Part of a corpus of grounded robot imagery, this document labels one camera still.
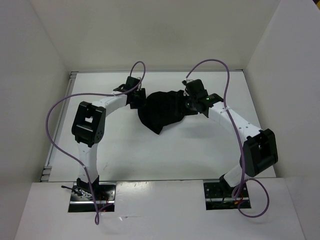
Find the black cloth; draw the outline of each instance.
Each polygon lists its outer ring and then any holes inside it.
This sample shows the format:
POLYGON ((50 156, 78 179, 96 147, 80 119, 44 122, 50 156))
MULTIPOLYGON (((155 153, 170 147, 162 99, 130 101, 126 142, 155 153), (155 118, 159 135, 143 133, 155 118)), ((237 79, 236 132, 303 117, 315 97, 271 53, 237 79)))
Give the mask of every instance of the black cloth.
POLYGON ((164 126, 180 122, 185 115, 181 111, 184 91, 157 91, 146 98, 138 109, 140 121, 151 131, 160 134, 164 126))

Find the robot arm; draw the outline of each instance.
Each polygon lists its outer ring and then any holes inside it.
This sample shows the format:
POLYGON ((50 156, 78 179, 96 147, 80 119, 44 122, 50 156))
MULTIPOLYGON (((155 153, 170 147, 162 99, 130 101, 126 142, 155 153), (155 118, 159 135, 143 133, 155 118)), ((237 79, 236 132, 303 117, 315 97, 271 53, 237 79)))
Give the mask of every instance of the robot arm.
MULTIPOLYGON (((111 95, 99 101, 81 102, 77 109, 72 125, 72 134, 78 143, 79 159, 87 168, 94 190, 99 187, 99 174, 97 170, 98 143, 105 133, 106 117, 115 110, 130 104, 130 108, 136 109, 144 104, 146 91, 144 88, 124 93, 139 84, 139 79, 128 77, 125 84, 116 88, 111 95)), ((81 166, 77 178, 77 187, 90 192, 89 181, 84 168, 81 166)))
MULTIPOLYGON (((200 79, 182 82, 185 85, 185 107, 204 114, 234 134, 234 128, 225 109, 223 98, 217 94, 209 95, 200 79)), ((244 159, 245 179, 255 177, 278 162, 275 134, 262 130, 246 121, 227 106, 240 134, 244 159)), ((233 169, 220 177, 226 188, 233 188, 240 183, 242 174, 241 161, 233 169)))

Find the purple cable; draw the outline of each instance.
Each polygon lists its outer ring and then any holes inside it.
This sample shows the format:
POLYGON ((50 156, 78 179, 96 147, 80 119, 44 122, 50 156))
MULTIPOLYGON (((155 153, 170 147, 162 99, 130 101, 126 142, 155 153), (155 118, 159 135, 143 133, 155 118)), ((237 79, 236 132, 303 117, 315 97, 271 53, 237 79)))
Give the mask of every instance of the purple cable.
POLYGON ((266 187, 263 186, 263 184, 262 184, 260 181, 258 181, 257 179, 255 179, 255 178, 248 178, 248 179, 245 180, 244 182, 246 183, 246 182, 248 182, 248 181, 250 181, 250 180, 257 182, 257 183, 260 184, 260 186, 263 188, 263 190, 264 190, 264 192, 265 192, 265 195, 266 195, 266 206, 265 206, 264 210, 263 210, 261 213, 259 213, 258 215, 253 215, 253 216, 252 216, 252 215, 248 215, 248 214, 246 214, 246 213, 244 213, 244 212, 242 212, 242 211, 240 210, 241 204, 243 204, 244 202, 248 202, 249 200, 244 200, 244 201, 238 203, 238 206, 237 206, 237 207, 238 207, 239 212, 240 212, 242 215, 246 216, 247 218, 254 219, 254 218, 261 217, 263 214, 266 213, 266 211, 267 211, 268 208, 269 208, 270 197, 269 197, 269 194, 268 194, 268 191, 267 191, 266 187))
POLYGON ((83 96, 83 95, 93 95, 93 96, 104 96, 104 97, 114 97, 114 96, 120 96, 120 95, 125 95, 125 94, 128 94, 132 91, 134 91, 143 81, 143 79, 145 78, 145 74, 146 74, 146 65, 143 61, 137 61, 132 69, 131 69, 131 72, 130 72, 130 76, 133 72, 133 69, 134 67, 138 64, 138 63, 141 63, 143 65, 143 74, 142 74, 142 77, 139 81, 139 83, 131 88, 130 90, 128 91, 125 91, 125 92, 122 92, 122 93, 117 93, 117 94, 104 94, 104 93, 91 93, 91 92, 84 92, 84 93, 76 93, 76 94, 71 94, 71 95, 68 95, 68 96, 65 96, 64 98, 60 99, 59 101, 57 101, 55 104, 53 104, 53 106, 49 109, 47 115, 46 115, 46 119, 45 119, 45 132, 46 132, 46 135, 49 139, 49 141, 52 143, 52 145, 58 149, 60 152, 64 153, 65 155, 69 156, 70 158, 76 160, 84 169, 85 171, 85 174, 88 178, 88 183, 89 183, 89 188, 90 188, 90 191, 91 191, 91 194, 92 194, 92 201, 93 201, 93 205, 94 205, 94 209, 95 209, 95 212, 96 212, 96 215, 95 215, 95 218, 94 218, 94 222, 96 225, 99 225, 99 212, 102 211, 104 208, 106 208, 107 206, 103 207, 102 209, 98 209, 98 205, 97 205, 97 201, 96 201, 96 197, 95 197, 95 194, 94 194, 94 189, 92 187, 92 183, 91 183, 91 179, 90 179, 90 176, 89 176, 89 173, 88 173, 88 170, 86 168, 86 166, 84 165, 84 163, 82 161, 80 161, 78 158, 76 158, 75 156, 73 156, 72 154, 66 152, 65 150, 63 150, 62 148, 60 148, 55 142, 54 140, 51 138, 50 136, 50 133, 49 133, 49 127, 48 127, 48 122, 49 122, 49 117, 50 117, 50 114, 51 112, 53 111, 53 109, 61 102, 63 102, 64 100, 66 99, 69 99, 69 98, 72 98, 72 97, 76 97, 76 96, 83 96))
POLYGON ((223 93, 223 105, 224 105, 224 108, 226 110, 226 113, 228 114, 229 116, 229 119, 231 121, 231 124, 233 126, 233 129, 234 129, 234 132, 235 132, 235 135, 236 135, 236 139, 238 141, 238 145, 239 145, 239 148, 240 148, 240 153, 241 153, 241 167, 242 167, 242 172, 241 172, 241 180, 240 180, 240 183, 233 189, 232 191, 232 198, 233 199, 237 199, 237 197, 240 195, 241 191, 242 191, 242 188, 243 188, 243 185, 245 182, 249 181, 249 180, 254 180, 256 181, 257 183, 259 183, 263 190, 265 191, 265 194, 266 194, 266 197, 267 197, 267 205, 266 205, 266 208, 263 210, 262 213, 258 214, 258 215, 255 215, 255 216, 250 216, 250 215, 247 215, 245 213, 243 213, 241 210, 240 210, 240 204, 238 204, 238 209, 239 209, 239 212, 248 217, 248 218, 257 218, 257 217, 260 217, 262 216, 263 214, 265 214, 265 212, 268 210, 269 208, 269 202, 270 202, 270 199, 269 199, 269 195, 268 195, 268 192, 266 190, 266 188, 262 185, 262 183, 254 178, 249 178, 247 180, 245 180, 245 173, 246 173, 246 162, 245 162, 245 154, 244 154, 244 150, 243 150, 243 146, 242 146, 242 142, 241 142, 241 137, 240 137, 240 134, 239 134, 239 131, 238 131, 238 128, 236 126, 236 123, 230 113, 230 111, 228 110, 227 108, 227 91, 228 91, 228 87, 229 87, 229 83, 230 83, 230 71, 229 71, 229 68, 228 66, 221 60, 218 60, 218 59, 206 59, 206 60, 203 60, 201 62, 199 62, 198 64, 196 64, 190 71, 189 73, 186 75, 185 79, 188 79, 188 77, 190 76, 190 74, 201 64, 203 63, 206 63, 206 62, 218 62, 220 64, 222 64, 224 67, 225 67, 225 70, 226 70, 226 74, 227 74, 227 78, 226 78, 226 85, 225 85, 225 89, 224 89, 224 93, 223 93))

